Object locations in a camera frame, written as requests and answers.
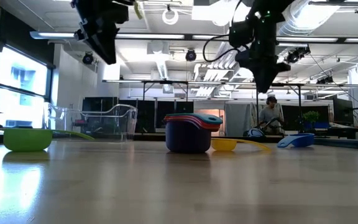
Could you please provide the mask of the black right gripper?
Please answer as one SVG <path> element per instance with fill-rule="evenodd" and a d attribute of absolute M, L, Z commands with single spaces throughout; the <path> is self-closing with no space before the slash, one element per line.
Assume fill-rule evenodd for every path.
<path fill-rule="evenodd" d="M 278 73 L 291 70 L 289 64 L 277 62 L 275 52 L 277 23 L 283 20 L 281 15 L 253 15 L 235 23 L 236 46 L 246 48 L 236 55 L 235 61 L 252 72 L 257 91 L 261 93 L 269 90 Z"/>

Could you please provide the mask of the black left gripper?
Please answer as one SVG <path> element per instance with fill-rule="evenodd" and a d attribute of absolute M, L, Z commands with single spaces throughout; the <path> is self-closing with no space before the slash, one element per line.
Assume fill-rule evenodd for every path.
<path fill-rule="evenodd" d="M 119 9 L 106 7 L 96 9 L 92 7 L 77 7 L 80 16 L 80 28 L 75 31 L 75 39 L 87 39 L 86 43 L 107 63 L 116 63 L 115 38 L 117 35 L 116 19 Z"/>

